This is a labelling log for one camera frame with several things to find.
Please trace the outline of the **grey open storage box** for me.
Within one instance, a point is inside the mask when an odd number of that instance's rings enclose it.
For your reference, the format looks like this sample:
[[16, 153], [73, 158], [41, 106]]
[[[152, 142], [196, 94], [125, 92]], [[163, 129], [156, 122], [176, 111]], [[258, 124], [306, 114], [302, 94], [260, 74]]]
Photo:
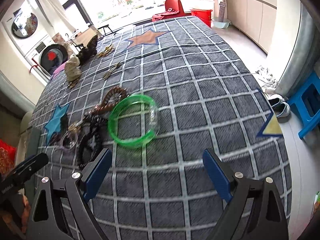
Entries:
[[[41, 130], [36, 127], [28, 127], [20, 136], [20, 140], [17, 146], [15, 165], [37, 154], [37, 149], [39, 145], [39, 139], [41, 135]], [[25, 182], [24, 194], [32, 204], [35, 196], [35, 175], [33, 174], [31, 178]]]

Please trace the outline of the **beige low cabinet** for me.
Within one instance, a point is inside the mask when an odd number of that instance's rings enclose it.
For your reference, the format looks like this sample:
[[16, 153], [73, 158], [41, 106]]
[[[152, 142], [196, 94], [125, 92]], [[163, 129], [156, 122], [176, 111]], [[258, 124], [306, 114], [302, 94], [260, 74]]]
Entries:
[[268, 53], [276, 22], [277, 0], [226, 0], [231, 24]]

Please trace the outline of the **dark patterned scrunchie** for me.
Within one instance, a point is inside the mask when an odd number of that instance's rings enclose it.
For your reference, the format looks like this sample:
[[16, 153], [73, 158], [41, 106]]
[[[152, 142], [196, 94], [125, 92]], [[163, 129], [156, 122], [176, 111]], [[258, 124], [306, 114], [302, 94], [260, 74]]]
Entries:
[[92, 56], [97, 54], [97, 43], [98, 43], [98, 35], [94, 35], [90, 41], [88, 42], [87, 46], [82, 48], [77, 57], [80, 61], [80, 66], [86, 63]]

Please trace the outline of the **green plastic bangle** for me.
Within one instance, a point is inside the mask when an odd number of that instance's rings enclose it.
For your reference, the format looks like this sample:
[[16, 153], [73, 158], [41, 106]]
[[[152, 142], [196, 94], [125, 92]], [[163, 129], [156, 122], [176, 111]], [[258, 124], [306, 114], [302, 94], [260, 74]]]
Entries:
[[152, 97], [136, 94], [125, 98], [108, 117], [108, 133], [118, 145], [141, 148], [159, 132], [159, 110]]

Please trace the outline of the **white slippers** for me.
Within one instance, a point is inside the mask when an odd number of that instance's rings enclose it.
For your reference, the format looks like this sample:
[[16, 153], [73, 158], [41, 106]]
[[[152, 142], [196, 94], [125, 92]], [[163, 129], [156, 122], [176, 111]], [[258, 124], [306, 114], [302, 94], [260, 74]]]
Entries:
[[279, 94], [273, 94], [268, 98], [277, 119], [286, 118], [291, 113], [291, 108], [285, 99]]

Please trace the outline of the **red plastic bucket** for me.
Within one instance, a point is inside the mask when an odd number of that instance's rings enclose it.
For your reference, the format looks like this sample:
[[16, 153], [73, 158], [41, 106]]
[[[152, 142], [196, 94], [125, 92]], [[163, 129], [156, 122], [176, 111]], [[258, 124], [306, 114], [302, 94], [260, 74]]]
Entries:
[[191, 15], [198, 17], [203, 23], [205, 23], [208, 27], [211, 27], [212, 23], [212, 9], [204, 10], [204, 9], [191, 9]]

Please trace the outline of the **black hair claw clip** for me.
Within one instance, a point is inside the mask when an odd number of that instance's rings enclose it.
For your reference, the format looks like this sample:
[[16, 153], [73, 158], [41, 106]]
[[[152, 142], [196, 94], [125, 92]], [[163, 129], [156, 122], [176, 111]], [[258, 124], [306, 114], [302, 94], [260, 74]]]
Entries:
[[60, 134], [63, 137], [65, 135], [65, 133], [68, 131], [68, 116], [67, 114], [64, 114], [61, 118], [60, 118]]

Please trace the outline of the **wooden folding chair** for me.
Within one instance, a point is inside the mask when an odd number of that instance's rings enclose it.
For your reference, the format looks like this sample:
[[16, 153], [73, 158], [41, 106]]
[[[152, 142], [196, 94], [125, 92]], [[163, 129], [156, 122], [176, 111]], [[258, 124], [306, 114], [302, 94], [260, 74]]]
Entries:
[[108, 35], [115, 35], [116, 31], [112, 30], [108, 24], [103, 25], [102, 27], [96, 28], [94, 25], [90, 25], [86, 30], [80, 31], [71, 38], [71, 41], [75, 46], [83, 44], [87, 46], [88, 42], [95, 35], [98, 36], [98, 40], [102, 39]]

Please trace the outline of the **light blue basin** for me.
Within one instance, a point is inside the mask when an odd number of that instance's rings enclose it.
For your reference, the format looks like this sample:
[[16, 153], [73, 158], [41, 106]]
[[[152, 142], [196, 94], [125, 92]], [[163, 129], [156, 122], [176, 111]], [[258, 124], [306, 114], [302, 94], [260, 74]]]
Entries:
[[230, 24], [230, 20], [224, 19], [222, 21], [219, 21], [218, 17], [213, 18], [212, 22], [213, 22], [213, 26], [219, 29], [227, 29]]

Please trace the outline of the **cream polka dot scrunchie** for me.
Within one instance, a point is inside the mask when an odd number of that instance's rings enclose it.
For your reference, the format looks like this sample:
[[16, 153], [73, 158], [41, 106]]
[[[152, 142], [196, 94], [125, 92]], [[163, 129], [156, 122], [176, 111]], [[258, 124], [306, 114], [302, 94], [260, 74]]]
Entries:
[[73, 54], [70, 59], [66, 61], [64, 68], [67, 82], [73, 82], [81, 76], [82, 71], [79, 66], [80, 60]]

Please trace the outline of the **gold hair clip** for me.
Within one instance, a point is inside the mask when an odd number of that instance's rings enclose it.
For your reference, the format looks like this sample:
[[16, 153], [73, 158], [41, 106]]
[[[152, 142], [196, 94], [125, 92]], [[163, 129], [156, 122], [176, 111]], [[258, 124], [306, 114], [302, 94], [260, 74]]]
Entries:
[[122, 65], [122, 63], [121, 63], [121, 62], [118, 62], [118, 63], [116, 63], [114, 66], [112, 66], [112, 67], [104, 74], [103, 79], [104, 79], [104, 80], [107, 80], [107, 79], [111, 76], [111, 74], [112, 74], [116, 69], [118, 69], [121, 65]]

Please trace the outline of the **white washing machine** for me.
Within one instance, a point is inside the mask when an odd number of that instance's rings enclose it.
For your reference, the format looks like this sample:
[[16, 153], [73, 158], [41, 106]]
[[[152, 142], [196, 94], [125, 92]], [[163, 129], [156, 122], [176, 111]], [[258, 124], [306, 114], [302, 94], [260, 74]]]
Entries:
[[[5, 32], [27, 61], [33, 57], [52, 77], [54, 70], [67, 60], [66, 49], [53, 41], [53, 27], [44, 16], [37, 0], [14, 0], [1, 19]], [[46, 85], [47, 79], [35, 68], [29, 72]]]

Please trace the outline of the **grey plaid bedspread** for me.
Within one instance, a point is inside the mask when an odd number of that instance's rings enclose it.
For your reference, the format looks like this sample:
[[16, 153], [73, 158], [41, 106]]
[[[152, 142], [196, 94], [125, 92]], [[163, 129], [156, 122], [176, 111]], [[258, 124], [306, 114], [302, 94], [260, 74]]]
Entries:
[[79, 121], [113, 87], [155, 100], [160, 127], [147, 145], [121, 147], [106, 126], [101, 129], [112, 167], [89, 205], [109, 239], [207, 238], [224, 204], [202, 164], [205, 149], [248, 178], [272, 178], [285, 214], [291, 214], [284, 139], [259, 136], [271, 107], [219, 35], [189, 16], [122, 31], [104, 38], [98, 49], [108, 45], [114, 52], [90, 59], [74, 88], [63, 73], [48, 83], [31, 124], [44, 129], [56, 106], [67, 106], [70, 123]]

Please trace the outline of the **red embroidered cushion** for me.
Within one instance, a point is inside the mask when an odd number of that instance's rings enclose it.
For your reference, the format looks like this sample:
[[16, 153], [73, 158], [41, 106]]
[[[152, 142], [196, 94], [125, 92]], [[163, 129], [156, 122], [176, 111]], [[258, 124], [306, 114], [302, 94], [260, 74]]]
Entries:
[[6, 176], [15, 167], [16, 148], [0, 140], [0, 173]]

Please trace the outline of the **red handled mop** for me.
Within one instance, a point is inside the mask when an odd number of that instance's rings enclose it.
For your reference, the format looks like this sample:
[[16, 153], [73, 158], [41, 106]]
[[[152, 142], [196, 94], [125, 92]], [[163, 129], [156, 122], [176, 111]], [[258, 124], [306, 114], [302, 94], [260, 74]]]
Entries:
[[33, 61], [33, 65], [31, 66], [29, 72], [31, 72], [31, 70], [35, 68], [40, 74], [45, 76], [47, 79], [51, 77], [51, 75], [33, 57], [31, 58], [31, 61]]

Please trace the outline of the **blue plastic stool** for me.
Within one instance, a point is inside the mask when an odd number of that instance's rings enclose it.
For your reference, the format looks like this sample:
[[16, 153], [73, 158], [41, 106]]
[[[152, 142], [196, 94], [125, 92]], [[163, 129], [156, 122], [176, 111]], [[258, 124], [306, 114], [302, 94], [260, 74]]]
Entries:
[[319, 77], [312, 71], [309, 77], [299, 87], [288, 104], [302, 121], [303, 128], [298, 136], [301, 140], [319, 125]]

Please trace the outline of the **red plastic chair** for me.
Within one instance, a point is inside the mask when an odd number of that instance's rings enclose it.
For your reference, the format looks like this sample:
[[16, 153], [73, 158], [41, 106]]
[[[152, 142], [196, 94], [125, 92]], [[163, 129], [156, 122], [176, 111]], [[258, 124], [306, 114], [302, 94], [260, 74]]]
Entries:
[[181, 0], [166, 0], [164, 3], [165, 12], [154, 14], [152, 22], [167, 20], [170, 18], [191, 16], [190, 12], [184, 12]]

